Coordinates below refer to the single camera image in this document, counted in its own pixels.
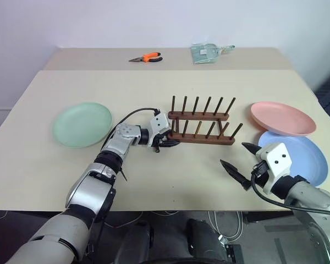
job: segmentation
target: wooden rack base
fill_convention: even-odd
[[[218,136],[208,136],[208,138],[206,138],[206,135],[185,134],[182,136],[182,134],[176,132],[173,132],[172,135],[168,134],[167,137],[186,143],[232,145],[235,142],[235,138],[230,139],[229,136],[221,136],[220,138],[218,138]]]
[[[229,118],[229,114],[224,113],[216,113],[214,115],[213,112],[206,112],[203,114],[202,112],[182,112],[181,111],[170,111],[168,113],[169,119],[179,119],[179,120],[204,120],[204,121],[217,121],[222,120],[226,121]]]

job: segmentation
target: pink plate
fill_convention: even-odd
[[[254,103],[251,113],[259,125],[284,136],[306,136],[317,128],[308,115],[282,103]]]

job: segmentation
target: white wall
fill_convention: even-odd
[[[330,0],[0,0],[0,107],[58,47],[278,47],[312,89],[330,73]]]

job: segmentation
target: blue plate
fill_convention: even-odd
[[[271,131],[259,138],[259,146],[270,143],[285,143],[292,160],[290,174],[292,177],[301,175],[313,186],[321,185],[328,175],[328,163],[324,154],[305,136],[281,136]]]

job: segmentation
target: pliers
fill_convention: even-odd
[[[160,52],[153,52],[149,54],[144,54],[143,57],[130,59],[129,62],[159,62],[162,61],[162,57],[151,59],[152,57],[160,56]]]

